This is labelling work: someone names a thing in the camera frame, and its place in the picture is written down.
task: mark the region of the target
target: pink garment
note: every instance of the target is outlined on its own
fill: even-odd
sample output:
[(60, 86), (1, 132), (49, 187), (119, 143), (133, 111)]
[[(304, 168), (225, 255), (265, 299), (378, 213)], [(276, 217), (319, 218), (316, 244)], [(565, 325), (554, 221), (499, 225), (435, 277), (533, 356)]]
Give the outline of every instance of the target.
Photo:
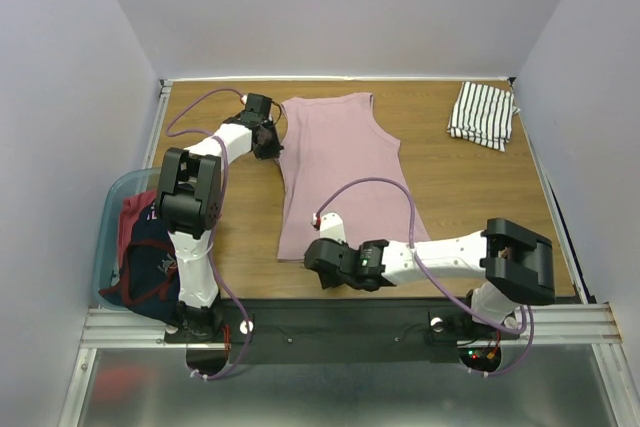
[[(344, 184), (363, 177), (385, 177), (406, 186), (398, 151), (400, 141), (373, 118), (373, 94), (284, 102), (289, 124), (280, 168), (285, 200), (278, 260), (300, 261), (318, 238), (313, 213)], [(354, 186), (323, 213), (344, 221), (353, 248), (367, 240), (408, 241), (409, 204), (397, 187), (380, 182)], [(429, 240), (416, 216), (415, 241)]]
[(118, 265), (122, 265), (122, 256), (131, 242), (131, 230), (140, 218), (140, 212), (156, 200), (156, 191), (148, 190), (141, 194), (127, 197), (122, 201), (122, 210), (118, 217)]

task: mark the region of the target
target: plastic bin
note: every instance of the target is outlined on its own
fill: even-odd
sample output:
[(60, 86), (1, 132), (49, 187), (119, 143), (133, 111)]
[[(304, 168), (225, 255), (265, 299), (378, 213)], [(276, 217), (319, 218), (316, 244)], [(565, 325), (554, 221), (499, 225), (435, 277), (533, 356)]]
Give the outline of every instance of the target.
[(101, 289), (111, 287), (118, 281), (118, 217), (122, 210), (122, 203), (127, 197), (155, 189), (159, 178), (159, 168), (136, 170), (120, 177), (107, 194), (93, 262), (92, 286), (96, 301), (107, 309), (126, 310), (125, 307), (108, 302), (98, 293)]

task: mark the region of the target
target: black and white striped fabric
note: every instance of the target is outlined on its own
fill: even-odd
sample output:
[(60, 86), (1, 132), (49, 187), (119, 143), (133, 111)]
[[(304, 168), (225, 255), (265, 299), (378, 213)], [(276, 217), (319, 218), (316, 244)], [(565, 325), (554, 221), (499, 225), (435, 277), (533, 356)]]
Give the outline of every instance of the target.
[(519, 110), (513, 105), (511, 92), (464, 82), (453, 106), (447, 132), (451, 137), (504, 152), (511, 139), (513, 115)]

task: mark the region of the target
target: wooden table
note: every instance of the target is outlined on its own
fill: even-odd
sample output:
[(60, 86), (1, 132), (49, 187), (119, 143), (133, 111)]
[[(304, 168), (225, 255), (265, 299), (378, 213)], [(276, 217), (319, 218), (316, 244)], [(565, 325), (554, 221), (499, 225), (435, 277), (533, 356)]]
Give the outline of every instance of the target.
[[(509, 89), (507, 82), (489, 82)], [(201, 135), (164, 135), (167, 124), (187, 105), (219, 87), (234, 87), (283, 102), (291, 97), (335, 97), (352, 92), (375, 94), (377, 122), (402, 141), (400, 161), (416, 205), (432, 239), (481, 230), (491, 217), (505, 217), (552, 239), (558, 295), (573, 295), (564, 261), (531, 152), (516, 117), (507, 152), (501, 153), (446, 133), (460, 82), (395, 81), (278, 81), (176, 82), (173, 84), (154, 166), (162, 164), (169, 147), (187, 147)], [(198, 127), (215, 131), (241, 110), (233, 94), (214, 94), (184, 116), (174, 130)], [(280, 138), (286, 119), (278, 123)], [(301, 264), (276, 260), (282, 226), (284, 187), (273, 161), (253, 155), (236, 160), (230, 169), (223, 217), (218, 226), (215, 259), (232, 290), (245, 298), (427, 297), (440, 296), (428, 280), (378, 292), (354, 291), (346, 286), (325, 290), (317, 275)], [(464, 296), (482, 281), (448, 279), (444, 284)]]

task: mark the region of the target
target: white wall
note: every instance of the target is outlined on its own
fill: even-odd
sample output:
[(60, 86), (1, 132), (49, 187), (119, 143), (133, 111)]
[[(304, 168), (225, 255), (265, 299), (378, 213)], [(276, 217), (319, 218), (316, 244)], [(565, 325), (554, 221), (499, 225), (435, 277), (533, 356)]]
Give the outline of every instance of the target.
[(516, 75), (559, 0), (119, 0), (157, 73)]
[(516, 99), (599, 302), (640, 385), (640, 4), (562, 0)]
[(0, 0), (0, 425), (57, 424), (111, 183), (157, 76), (117, 0)]

